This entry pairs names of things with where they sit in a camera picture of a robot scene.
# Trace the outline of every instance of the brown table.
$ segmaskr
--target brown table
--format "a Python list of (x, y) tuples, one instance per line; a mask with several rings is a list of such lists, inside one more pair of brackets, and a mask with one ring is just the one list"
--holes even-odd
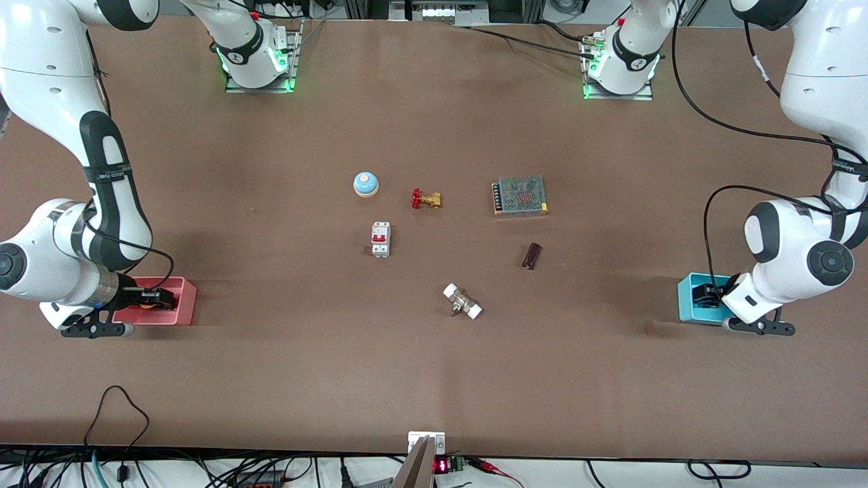
[[(682, 34), (702, 107), (802, 133), (741, 32)], [(572, 57), (435, 23), (329, 22), (294, 95), (240, 96), (221, 93), (194, 18), (93, 36), (155, 244), (200, 290), (195, 325), (66, 340), (0, 296), (0, 442), (80, 442), (117, 383), (151, 415), (151, 445), (400, 452), (407, 431), (442, 429), (489, 455), (868, 462), (865, 267), (788, 306), (791, 338), (676, 319), (675, 284), (705, 268), (708, 195), (810, 195), (829, 155), (703, 121), (670, 61), (654, 102), (584, 101)], [(755, 41), (779, 82), (792, 39)], [(88, 196), (75, 159), (19, 120), (0, 161), (5, 236), (50, 198)], [(369, 200), (352, 192), (361, 170), (381, 180)], [(550, 215), (494, 219), (490, 184), (537, 173)], [(415, 187), (444, 207), (413, 210)], [(740, 227), (759, 200), (715, 203), (720, 272), (752, 264)], [(362, 253), (376, 220), (394, 226), (387, 260)], [(449, 317), (451, 281), (479, 320)], [(104, 414), (94, 442), (141, 428), (119, 396)]]

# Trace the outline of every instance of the pink tray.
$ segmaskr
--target pink tray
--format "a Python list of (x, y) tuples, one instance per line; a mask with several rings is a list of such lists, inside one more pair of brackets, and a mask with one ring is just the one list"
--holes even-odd
[[(133, 278), (140, 287), (152, 287), (162, 280), (161, 276), (141, 276)], [(141, 307), (127, 307), (118, 310), (114, 322), (130, 322), (134, 326), (189, 326), (193, 323), (193, 307), (196, 302), (196, 287), (185, 278), (170, 276), (160, 288), (174, 293), (177, 304), (174, 310), (147, 310)]]

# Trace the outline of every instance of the electronic component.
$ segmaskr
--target electronic component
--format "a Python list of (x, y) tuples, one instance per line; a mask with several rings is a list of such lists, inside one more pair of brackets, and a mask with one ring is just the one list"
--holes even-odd
[(434, 461), (434, 474), (446, 474), (464, 470), (464, 458), (461, 456), (437, 456)]
[(371, 230), (371, 251), (375, 258), (389, 257), (391, 225), (389, 222), (374, 222)]
[(363, 198), (374, 196), (379, 190), (379, 180), (373, 173), (362, 171), (352, 181), (352, 189)]
[(443, 206), (443, 196), (437, 192), (430, 195), (422, 195), (422, 191), (419, 188), (414, 188), (410, 205), (413, 208), (419, 208), (420, 203), (424, 203), (429, 207), (440, 208)]
[(473, 299), (465, 294), (462, 288), (459, 288), (455, 283), (450, 283), (443, 290), (443, 295), (452, 302), (452, 316), (455, 317), (461, 312), (467, 313), (471, 319), (475, 319), (482, 313), (483, 308), (479, 306)]
[(280, 488), (283, 472), (242, 472), (235, 476), (234, 488)]
[(540, 252), (543, 250), (543, 246), (535, 242), (530, 243), (530, 247), (528, 247), (528, 253), (524, 255), (524, 261), (522, 261), (522, 267), (524, 269), (533, 269), (536, 266), (536, 260), (540, 257)]
[(500, 178), (491, 184), (491, 196), (497, 217), (534, 217), (549, 212), (541, 175)]

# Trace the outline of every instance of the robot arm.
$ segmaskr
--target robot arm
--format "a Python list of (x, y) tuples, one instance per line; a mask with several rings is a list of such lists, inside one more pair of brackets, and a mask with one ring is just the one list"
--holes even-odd
[[(153, 9), (146, 14), (153, 22), (158, 7), (155, 0), (148, 3)], [(96, 206), (91, 226), (148, 247), (148, 220), (121, 133), (100, 100), (85, 29), (67, 0), (0, 1), (0, 93), (14, 114), (60, 142), (82, 164)], [(76, 210), (80, 220), (83, 204)], [(64, 253), (113, 271), (144, 257), (139, 249), (76, 228), (76, 222), (57, 222), (55, 241)]]
[(596, 37), (606, 40), (588, 76), (617, 95), (636, 93), (654, 73), (660, 48), (675, 25), (674, 0), (632, 0), (623, 25), (608, 26)]
[(145, 254), (85, 222), (100, 234), (151, 244), (121, 133), (99, 97), (82, 21), (140, 30), (156, 19), (158, 7), (156, 0), (0, 0), (0, 94), (13, 113), (76, 156), (95, 204), (94, 210), (49, 201), (0, 243), (0, 291), (43, 302), (58, 328), (114, 300), (128, 285), (114, 271)]
[(254, 20), (246, 8), (231, 2), (180, 1), (205, 24), (224, 69), (240, 86), (261, 88), (286, 73), (287, 64), (276, 56), (286, 49), (285, 27)]
[[(732, 0), (733, 11), (770, 30), (792, 29), (794, 45), (781, 87), (781, 108), (802, 128), (868, 155), (868, 11), (864, 0)], [(757, 264), (723, 296), (739, 321), (764, 326), (767, 313), (843, 285), (851, 249), (868, 236), (868, 168), (839, 151), (823, 199), (806, 205), (765, 201), (745, 222)], [(831, 215), (810, 207), (831, 211)]]

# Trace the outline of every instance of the capacitor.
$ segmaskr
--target capacitor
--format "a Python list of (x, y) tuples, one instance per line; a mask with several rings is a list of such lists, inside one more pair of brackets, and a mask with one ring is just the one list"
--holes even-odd
[(533, 269), (536, 266), (536, 259), (540, 257), (540, 251), (543, 250), (543, 246), (535, 242), (530, 243), (530, 247), (528, 247), (528, 253), (524, 255), (524, 261), (522, 261), (522, 267), (524, 269)]

